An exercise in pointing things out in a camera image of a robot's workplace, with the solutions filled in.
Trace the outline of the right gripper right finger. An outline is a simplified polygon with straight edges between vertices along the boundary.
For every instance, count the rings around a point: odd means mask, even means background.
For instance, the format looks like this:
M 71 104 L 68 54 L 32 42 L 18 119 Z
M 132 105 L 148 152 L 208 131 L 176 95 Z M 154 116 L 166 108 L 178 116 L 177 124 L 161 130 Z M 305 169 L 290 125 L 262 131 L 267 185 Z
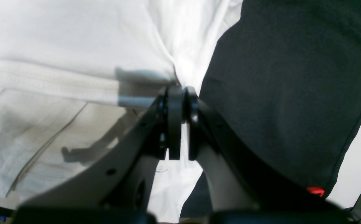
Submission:
M 190 155 L 203 168 L 213 210 L 329 212 L 333 205 L 277 173 L 251 151 L 226 121 L 185 88 Z

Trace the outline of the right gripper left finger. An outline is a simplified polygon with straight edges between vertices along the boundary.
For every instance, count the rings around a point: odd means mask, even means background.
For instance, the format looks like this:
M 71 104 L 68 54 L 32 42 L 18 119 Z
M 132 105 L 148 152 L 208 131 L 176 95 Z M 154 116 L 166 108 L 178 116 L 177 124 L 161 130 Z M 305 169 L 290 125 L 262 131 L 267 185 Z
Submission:
M 73 179 L 35 197 L 18 215 L 71 210 L 146 211 L 159 160 L 169 150 L 179 159 L 182 88 L 166 87 L 123 139 L 103 158 Z

